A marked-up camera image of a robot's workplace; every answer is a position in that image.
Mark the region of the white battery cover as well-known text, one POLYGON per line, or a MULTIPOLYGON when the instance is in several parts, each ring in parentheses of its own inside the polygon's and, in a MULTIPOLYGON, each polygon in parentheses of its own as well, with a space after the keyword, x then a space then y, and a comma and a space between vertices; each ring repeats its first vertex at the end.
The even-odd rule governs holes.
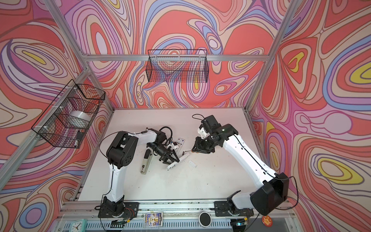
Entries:
POLYGON ((196 168, 196 167, 197 167, 197 164, 194 163, 194 162, 191 161, 191 160, 188 161, 188 164, 189 164, 192 168, 196 168))

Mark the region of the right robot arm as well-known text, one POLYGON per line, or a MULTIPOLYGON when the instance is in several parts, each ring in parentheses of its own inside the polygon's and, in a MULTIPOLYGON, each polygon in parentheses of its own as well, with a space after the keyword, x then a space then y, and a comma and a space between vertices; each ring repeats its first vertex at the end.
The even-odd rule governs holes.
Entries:
POLYGON ((192 148, 194 153, 211 154, 216 147, 230 153, 249 174, 255 186, 252 192, 236 191, 230 195, 224 206, 214 203, 214 210, 238 215, 244 209, 255 209, 263 216, 269 215, 288 198, 289 180, 285 173, 278 174, 266 165, 243 141, 231 125, 221 125, 213 115, 200 117, 199 136, 192 148))

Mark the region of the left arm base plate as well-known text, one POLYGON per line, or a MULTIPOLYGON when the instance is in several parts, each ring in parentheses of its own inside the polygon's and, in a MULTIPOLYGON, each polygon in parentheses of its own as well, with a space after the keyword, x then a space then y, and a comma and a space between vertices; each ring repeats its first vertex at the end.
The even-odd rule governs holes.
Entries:
POLYGON ((133 219, 138 215, 139 205, 139 202, 112 203, 108 201, 101 204, 98 218, 133 219))

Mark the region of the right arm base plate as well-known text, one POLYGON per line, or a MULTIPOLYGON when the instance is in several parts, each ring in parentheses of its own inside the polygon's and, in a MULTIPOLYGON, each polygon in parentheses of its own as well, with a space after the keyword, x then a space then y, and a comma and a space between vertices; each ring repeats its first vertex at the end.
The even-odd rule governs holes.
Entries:
POLYGON ((238 209, 231 202, 215 201, 213 208, 210 210, 215 212, 217 217, 247 217, 254 216, 254 211, 251 208, 238 209))

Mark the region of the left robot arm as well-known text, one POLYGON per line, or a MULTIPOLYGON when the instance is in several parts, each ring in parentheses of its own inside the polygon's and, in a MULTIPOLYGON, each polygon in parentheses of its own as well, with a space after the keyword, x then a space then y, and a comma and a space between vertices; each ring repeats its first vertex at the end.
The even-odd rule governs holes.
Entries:
POLYGON ((99 208, 99 218, 122 218, 125 212, 130 218, 136 217, 132 206, 126 210, 124 203, 124 180, 127 167, 133 161, 136 148, 145 145, 150 151, 159 156, 164 164, 179 163, 180 159, 174 147, 170 145, 166 133, 161 130, 146 129, 139 133, 127 131, 117 132, 106 151, 106 158, 110 165, 109 189, 102 195, 99 208))

